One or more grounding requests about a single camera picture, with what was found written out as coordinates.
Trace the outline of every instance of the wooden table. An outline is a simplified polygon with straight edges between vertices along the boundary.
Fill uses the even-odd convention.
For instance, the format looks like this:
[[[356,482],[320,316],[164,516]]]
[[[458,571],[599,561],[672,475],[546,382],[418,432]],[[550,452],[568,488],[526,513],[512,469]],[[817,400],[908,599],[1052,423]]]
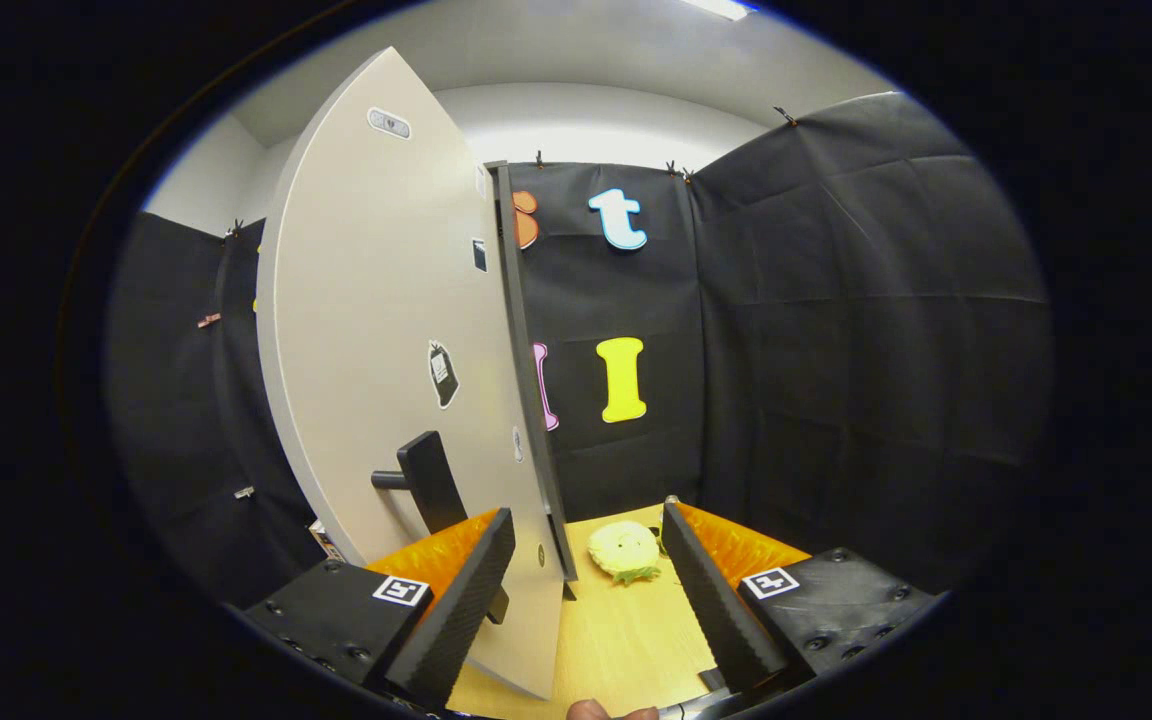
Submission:
[[[616,520],[659,526],[660,507],[567,524],[579,579],[571,583],[577,600],[563,602],[559,620],[550,700],[513,691],[467,664],[448,707],[507,720],[562,719],[571,703],[593,697],[617,717],[708,692],[699,674],[714,667],[714,659],[672,561],[660,558],[660,574],[650,582],[617,585],[585,551],[589,536]]]

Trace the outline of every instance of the yellow letter i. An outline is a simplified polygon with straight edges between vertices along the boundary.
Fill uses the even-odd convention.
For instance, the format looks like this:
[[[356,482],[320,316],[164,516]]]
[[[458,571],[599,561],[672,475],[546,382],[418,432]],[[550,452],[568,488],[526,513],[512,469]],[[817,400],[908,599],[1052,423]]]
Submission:
[[[638,338],[613,338],[594,348],[607,363],[607,407],[602,409],[604,423],[634,420],[649,412],[639,399],[639,353],[643,341]]]

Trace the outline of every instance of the black curtain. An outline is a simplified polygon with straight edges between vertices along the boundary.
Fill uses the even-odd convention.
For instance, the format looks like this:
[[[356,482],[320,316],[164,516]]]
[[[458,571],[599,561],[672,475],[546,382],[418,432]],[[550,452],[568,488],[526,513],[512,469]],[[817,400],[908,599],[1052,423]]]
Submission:
[[[511,164],[513,191],[536,198],[540,233],[522,251],[526,331],[550,348],[550,433],[567,520],[589,520],[700,486],[704,350],[691,213],[684,182],[664,170],[584,162]],[[602,235],[589,200],[621,188],[638,200],[646,245],[623,251]],[[594,348],[638,338],[646,414],[604,423],[607,366]]]
[[[238,607],[324,556],[262,381],[262,228],[221,243],[138,214],[112,286],[101,378],[116,450],[157,537],[204,592]],[[219,323],[197,327],[213,313]]]
[[[1006,529],[1052,385],[1041,272],[979,161],[904,94],[765,132],[691,182],[702,503],[929,591]]]

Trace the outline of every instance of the orange padding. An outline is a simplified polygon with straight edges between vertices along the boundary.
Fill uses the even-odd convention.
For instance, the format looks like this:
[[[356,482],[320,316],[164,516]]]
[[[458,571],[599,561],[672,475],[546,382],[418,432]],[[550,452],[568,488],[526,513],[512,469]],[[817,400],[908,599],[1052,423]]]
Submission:
[[[447,594],[447,588],[452,588],[452,581],[461,574],[461,568],[465,566],[498,511],[499,507],[408,544],[393,555],[367,564],[367,570],[429,583],[429,589],[434,591],[434,601],[420,615],[420,620],[424,620],[438,601],[442,600],[444,594]]]
[[[713,511],[704,511],[699,507],[682,502],[677,506],[682,518],[691,525],[691,532],[700,539],[708,559],[714,561],[733,591],[742,578],[748,578],[750,575],[811,558],[806,552],[788,546],[776,538],[756,533],[745,525],[732,523],[730,520],[719,518]]]

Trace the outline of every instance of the ceiling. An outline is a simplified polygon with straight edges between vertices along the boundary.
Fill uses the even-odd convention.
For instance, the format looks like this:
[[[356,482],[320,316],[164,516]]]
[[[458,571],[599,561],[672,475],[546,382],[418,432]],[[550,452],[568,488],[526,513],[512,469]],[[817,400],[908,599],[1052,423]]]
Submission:
[[[628,88],[765,127],[889,81],[771,13],[718,17],[679,0],[434,0],[356,29],[233,113],[265,146],[301,132],[349,73],[393,45],[433,91],[507,82]]]

